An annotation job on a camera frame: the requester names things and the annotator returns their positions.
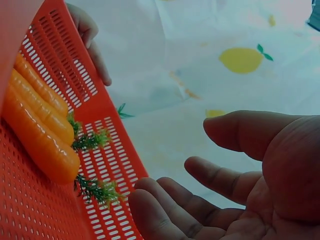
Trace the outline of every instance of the patterned fabric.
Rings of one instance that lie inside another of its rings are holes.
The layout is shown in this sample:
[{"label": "patterned fabric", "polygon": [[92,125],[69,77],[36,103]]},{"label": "patterned fabric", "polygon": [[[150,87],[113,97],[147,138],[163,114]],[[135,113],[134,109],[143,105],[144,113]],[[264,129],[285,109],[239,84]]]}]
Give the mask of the patterned fabric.
[{"label": "patterned fabric", "polygon": [[108,92],[151,177],[172,177],[219,207],[235,207],[200,187],[185,159],[237,171],[261,165],[215,146],[203,120],[243,109],[320,113],[320,32],[306,24],[309,1],[69,2],[99,26]]}]

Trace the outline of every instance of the white tablecloth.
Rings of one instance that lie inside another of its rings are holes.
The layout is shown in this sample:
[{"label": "white tablecloth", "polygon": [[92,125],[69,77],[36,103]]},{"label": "white tablecloth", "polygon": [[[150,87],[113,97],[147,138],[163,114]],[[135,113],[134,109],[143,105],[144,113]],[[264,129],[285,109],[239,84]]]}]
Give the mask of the white tablecloth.
[{"label": "white tablecloth", "polygon": [[236,207],[184,171],[194,155],[237,171],[261,169],[206,137],[206,110],[320,113],[320,34],[306,25],[311,1],[68,2],[99,26],[108,92],[134,116],[123,122],[153,178],[172,177],[219,207]]}]

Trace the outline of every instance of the orange carrot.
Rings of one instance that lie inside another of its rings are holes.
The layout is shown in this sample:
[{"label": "orange carrot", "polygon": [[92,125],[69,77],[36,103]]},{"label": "orange carrot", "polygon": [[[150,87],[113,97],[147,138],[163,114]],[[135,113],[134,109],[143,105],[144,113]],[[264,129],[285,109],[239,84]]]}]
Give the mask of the orange carrot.
[{"label": "orange carrot", "polygon": [[12,70],[9,81],[17,93],[32,108],[40,120],[67,145],[71,146],[74,141],[74,129],[66,117],[61,116],[55,108],[47,103],[33,89],[28,81],[15,69]]},{"label": "orange carrot", "polygon": [[44,80],[36,73],[30,63],[20,54],[15,58],[14,68],[31,84],[34,90],[58,113],[66,117],[68,105]]},{"label": "orange carrot", "polygon": [[41,122],[10,82],[4,96],[2,116],[49,179],[61,185],[76,179],[80,167],[78,155]]}]

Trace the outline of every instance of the lemon print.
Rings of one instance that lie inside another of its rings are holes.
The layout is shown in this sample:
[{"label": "lemon print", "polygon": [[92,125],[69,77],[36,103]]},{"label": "lemon print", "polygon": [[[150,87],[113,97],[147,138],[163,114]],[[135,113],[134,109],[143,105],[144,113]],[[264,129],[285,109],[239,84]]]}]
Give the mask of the lemon print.
[{"label": "lemon print", "polygon": [[205,110],[205,116],[207,118],[214,118],[214,117],[218,117],[218,116],[222,116],[225,115],[226,113],[222,110]]},{"label": "lemon print", "polygon": [[270,16],[269,16],[269,19],[268,19],[268,22],[269,22],[269,26],[270,26],[270,27],[274,27],[274,26],[276,25],[275,16],[274,16],[274,15],[270,15]]},{"label": "lemon print", "polygon": [[258,44],[257,49],[229,48],[220,55],[219,60],[233,73],[248,74],[256,71],[264,58],[273,61],[273,58],[264,53],[263,47]]}]

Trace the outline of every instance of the open palm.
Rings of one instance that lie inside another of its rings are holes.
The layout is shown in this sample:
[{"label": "open palm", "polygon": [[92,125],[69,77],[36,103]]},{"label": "open palm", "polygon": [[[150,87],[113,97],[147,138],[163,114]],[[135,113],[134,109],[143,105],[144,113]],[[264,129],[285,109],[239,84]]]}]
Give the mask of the open palm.
[{"label": "open palm", "polygon": [[220,209],[170,178],[143,178],[129,196],[146,240],[320,239],[320,117],[238,111],[204,122],[219,146],[262,161],[238,173],[198,157],[185,162],[200,183],[243,209]]}]

